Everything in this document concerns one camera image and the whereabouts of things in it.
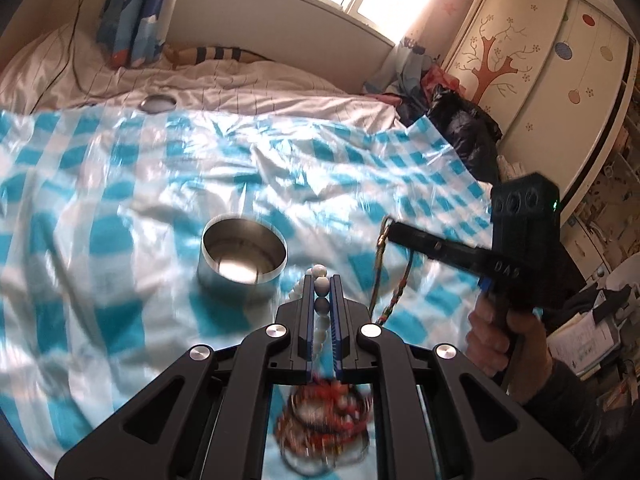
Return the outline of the person's right hand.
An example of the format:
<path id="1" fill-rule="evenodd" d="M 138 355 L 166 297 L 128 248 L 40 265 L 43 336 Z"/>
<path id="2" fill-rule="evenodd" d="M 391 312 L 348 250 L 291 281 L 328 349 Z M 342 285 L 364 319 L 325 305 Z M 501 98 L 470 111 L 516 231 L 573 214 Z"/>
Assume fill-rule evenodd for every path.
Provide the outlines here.
<path id="1" fill-rule="evenodd" d="M 509 358 L 510 336 L 501 328 L 498 310 L 486 294 L 477 298 L 469 322 L 470 331 L 465 338 L 468 359 L 490 378 L 510 370 L 510 396 L 521 404 L 529 401 L 548 382 L 553 368 L 542 323 L 533 314 L 506 315 L 506 326 L 522 344 L 520 355 Z"/>

